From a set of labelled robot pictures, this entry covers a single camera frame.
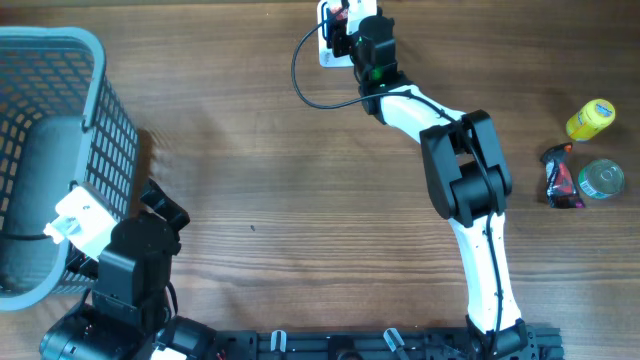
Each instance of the black and red object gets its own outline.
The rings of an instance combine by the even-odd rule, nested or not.
[[[571,150],[573,150],[573,144],[570,142],[556,145],[545,151],[540,158],[547,170],[547,200],[552,208],[585,207],[566,164],[567,155]]]

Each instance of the wooden table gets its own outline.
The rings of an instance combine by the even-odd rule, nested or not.
[[[384,10],[396,19],[401,68],[423,92],[494,119],[514,179],[506,246],[526,321],[560,327],[568,359],[637,358],[640,3]],[[459,250],[431,207],[419,146],[360,106],[315,110],[292,90],[291,53],[314,19],[312,3],[0,12],[3,25],[73,25],[102,39],[143,141],[139,173],[191,214],[173,262],[183,316],[261,331],[463,326]],[[299,58],[306,94],[355,97],[351,70],[321,68],[316,52],[313,40]],[[538,158],[568,140],[564,123],[596,97],[618,119],[575,147],[571,169],[610,158],[625,193],[550,209]],[[36,358],[77,299],[2,314],[0,358]]]

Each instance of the yellow cylinder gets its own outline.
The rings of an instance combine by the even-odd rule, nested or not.
[[[611,125],[616,110],[604,99],[591,100],[567,121],[567,135],[576,141],[587,141]]]

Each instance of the can lid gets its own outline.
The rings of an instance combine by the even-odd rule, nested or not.
[[[609,126],[616,118],[616,109],[604,99],[589,101],[585,106],[585,111],[591,125],[596,127]]]
[[[624,188],[624,173],[618,164],[611,160],[596,160],[584,169],[586,180],[594,190],[614,195]]]

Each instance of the green lid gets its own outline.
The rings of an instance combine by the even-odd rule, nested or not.
[[[624,188],[624,173],[620,166],[611,160],[596,160],[587,165],[581,175],[593,190],[603,195],[614,195]]]

